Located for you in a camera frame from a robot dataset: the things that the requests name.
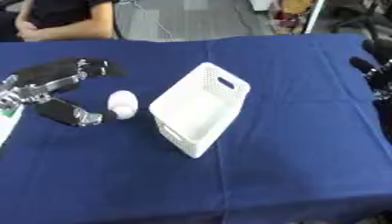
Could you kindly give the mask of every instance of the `white cord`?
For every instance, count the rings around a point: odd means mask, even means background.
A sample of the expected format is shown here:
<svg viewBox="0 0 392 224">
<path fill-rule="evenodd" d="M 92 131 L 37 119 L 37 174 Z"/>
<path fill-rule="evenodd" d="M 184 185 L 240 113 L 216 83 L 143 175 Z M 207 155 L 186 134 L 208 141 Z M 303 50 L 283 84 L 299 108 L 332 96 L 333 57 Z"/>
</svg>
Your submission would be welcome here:
<svg viewBox="0 0 392 224">
<path fill-rule="evenodd" d="M 123 1 L 121 1 L 119 4 L 130 4 L 130 3 L 133 3 L 139 10 L 141 10 L 142 12 L 143 12 L 143 14 L 146 16 L 147 15 L 147 10 L 145 10 L 138 2 L 137 2 L 137 0 L 123 0 Z M 172 33 L 171 32 L 169 32 L 162 24 L 160 24 L 157 20 L 153 20 L 153 22 L 157 25 L 157 26 L 159 26 L 159 28 L 162 30 L 162 31 L 164 31 L 166 34 L 167 34 L 167 36 L 168 36 L 168 39 L 171 41 L 171 42 L 175 42 L 174 41 L 174 38 L 173 38 L 173 35 L 172 35 Z"/>
</svg>

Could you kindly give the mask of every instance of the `white plastic basket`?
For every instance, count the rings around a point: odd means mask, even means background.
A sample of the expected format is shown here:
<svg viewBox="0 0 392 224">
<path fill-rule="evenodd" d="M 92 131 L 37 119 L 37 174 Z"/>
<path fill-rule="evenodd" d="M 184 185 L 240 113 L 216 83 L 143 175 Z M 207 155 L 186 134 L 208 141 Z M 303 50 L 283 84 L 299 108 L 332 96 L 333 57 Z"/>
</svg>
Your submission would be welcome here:
<svg viewBox="0 0 392 224">
<path fill-rule="evenodd" d="M 203 63 L 151 105 L 161 134 L 199 158 L 238 116 L 250 85 L 211 63 Z"/>
</svg>

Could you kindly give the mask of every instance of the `office chair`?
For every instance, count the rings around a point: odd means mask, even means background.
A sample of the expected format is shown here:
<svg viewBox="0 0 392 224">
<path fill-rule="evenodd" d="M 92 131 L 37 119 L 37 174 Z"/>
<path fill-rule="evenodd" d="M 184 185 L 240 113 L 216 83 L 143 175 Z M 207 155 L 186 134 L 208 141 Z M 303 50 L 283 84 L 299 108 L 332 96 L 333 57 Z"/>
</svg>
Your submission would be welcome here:
<svg viewBox="0 0 392 224">
<path fill-rule="evenodd" d="M 24 0 L 0 0 L 0 11 L 5 11 L 7 7 L 13 5 L 13 4 L 18 4 L 23 2 Z M 125 39 L 125 37 L 123 36 L 123 34 L 121 33 L 121 30 L 118 26 L 117 23 L 117 19 L 116 19 L 116 4 L 120 3 L 120 0 L 115 0 L 114 1 L 114 7 L 113 7 L 113 28 L 115 31 L 115 35 L 119 38 L 119 39 Z"/>
</svg>

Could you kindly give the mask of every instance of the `table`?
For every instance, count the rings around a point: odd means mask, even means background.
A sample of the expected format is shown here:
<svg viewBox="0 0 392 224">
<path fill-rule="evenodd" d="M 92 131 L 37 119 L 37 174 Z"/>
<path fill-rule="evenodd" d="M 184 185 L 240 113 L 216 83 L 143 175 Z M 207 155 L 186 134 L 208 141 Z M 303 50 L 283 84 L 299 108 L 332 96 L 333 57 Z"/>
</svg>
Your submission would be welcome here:
<svg viewBox="0 0 392 224">
<path fill-rule="evenodd" d="M 372 60 L 361 41 L 306 35 L 0 44 L 2 78 L 61 57 L 113 60 L 129 76 L 86 80 L 63 98 L 101 111 L 111 93 L 128 89 L 141 108 L 134 119 L 83 129 L 28 108 L 0 160 L 0 222 L 353 223 L 390 207 L 390 145 L 366 82 L 348 63 L 354 55 Z M 217 143 L 190 159 L 159 135 L 148 106 L 204 61 L 252 90 Z"/>
</svg>

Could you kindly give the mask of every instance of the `person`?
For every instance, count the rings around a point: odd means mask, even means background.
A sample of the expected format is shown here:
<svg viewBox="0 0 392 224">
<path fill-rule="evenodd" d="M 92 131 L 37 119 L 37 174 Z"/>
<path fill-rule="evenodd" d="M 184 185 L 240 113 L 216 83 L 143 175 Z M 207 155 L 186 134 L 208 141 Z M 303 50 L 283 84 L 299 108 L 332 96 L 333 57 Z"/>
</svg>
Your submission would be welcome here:
<svg viewBox="0 0 392 224">
<path fill-rule="evenodd" d="M 18 14 L 0 12 L 0 41 L 109 39 L 111 0 L 24 0 Z"/>
</svg>

